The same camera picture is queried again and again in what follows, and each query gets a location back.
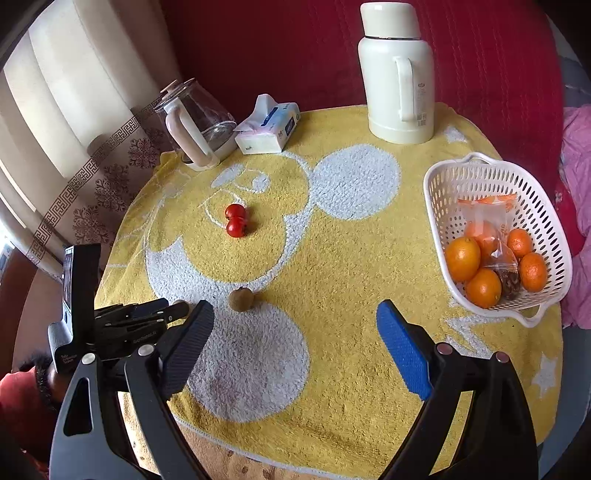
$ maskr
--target thermos lid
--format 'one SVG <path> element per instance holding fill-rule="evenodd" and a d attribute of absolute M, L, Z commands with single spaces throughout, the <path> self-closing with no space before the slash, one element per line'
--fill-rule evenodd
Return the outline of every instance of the thermos lid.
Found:
<path fill-rule="evenodd" d="M 420 38 L 417 12 L 411 4 L 370 2 L 361 5 L 366 37 Z"/>

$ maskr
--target tissue box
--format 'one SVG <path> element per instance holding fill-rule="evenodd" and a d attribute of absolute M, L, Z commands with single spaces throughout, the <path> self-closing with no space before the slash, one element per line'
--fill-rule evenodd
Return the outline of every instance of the tissue box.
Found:
<path fill-rule="evenodd" d="M 234 130 L 236 143 L 245 155 L 280 153 L 300 121 L 296 103 L 276 103 L 269 95 L 259 95 L 255 111 Z"/>

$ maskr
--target red cushion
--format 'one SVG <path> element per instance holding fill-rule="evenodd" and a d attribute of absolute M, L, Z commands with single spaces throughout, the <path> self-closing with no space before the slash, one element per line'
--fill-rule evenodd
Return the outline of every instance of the red cushion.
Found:
<path fill-rule="evenodd" d="M 532 0 L 409 2 L 433 47 L 436 99 L 553 193 L 562 84 L 543 12 Z M 303 111 L 365 103 L 361 3 L 166 0 L 162 8 L 184 76 L 242 120 L 260 93 Z"/>

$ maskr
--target orange fruit in bag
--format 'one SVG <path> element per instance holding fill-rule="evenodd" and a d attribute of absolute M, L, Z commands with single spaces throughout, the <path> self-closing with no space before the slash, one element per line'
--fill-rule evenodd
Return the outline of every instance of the orange fruit in bag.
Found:
<path fill-rule="evenodd" d="M 517 258 L 523 258 L 533 250 L 530 235 L 522 228 L 514 228 L 509 232 L 507 246 L 511 248 Z"/>
<path fill-rule="evenodd" d="M 481 268 L 466 284 L 466 298 L 481 309 L 494 307 L 501 298 L 501 281 L 489 268 Z"/>
<path fill-rule="evenodd" d="M 480 247 L 471 237 L 456 238 L 447 246 L 444 256 L 455 283 L 470 280 L 480 266 Z"/>
<path fill-rule="evenodd" d="M 519 263 L 519 276 L 523 288 L 527 291 L 543 290 L 548 281 L 548 268 L 544 257 L 535 252 L 524 256 Z"/>
<path fill-rule="evenodd" d="M 468 222 L 464 236 L 472 236 L 476 239 L 483 260 L 499 248 L 499 231 L 487 220 L 478 223 Z"/>

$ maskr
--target white star print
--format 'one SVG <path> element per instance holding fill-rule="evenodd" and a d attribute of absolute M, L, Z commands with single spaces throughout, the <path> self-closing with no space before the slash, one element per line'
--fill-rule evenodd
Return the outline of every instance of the white star print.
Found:
<path fill-rule="evenodd" d="M 448 125 L 447 128 L 443 131 L 443 135 L 445 135 L 447 143 L 453 143 L 453 142 L 467 143 L 467 140 L 466 140 L 466 137 L 464 137 L 464 134 L 462 132 L 460 132 L 453 125 Z"/>
<path fill-rule="evenodd" d="M 540 388 L 540 400 L 546 395 L 547 390 L 556 386 L 556 375 L 554 372 L 556 370 L 556 360 L 556 358 L 550 360 L 542 353 L 542 358 L 540 359 L 540 371 L 538 371 L 534 379 L 531 381 Z"/>

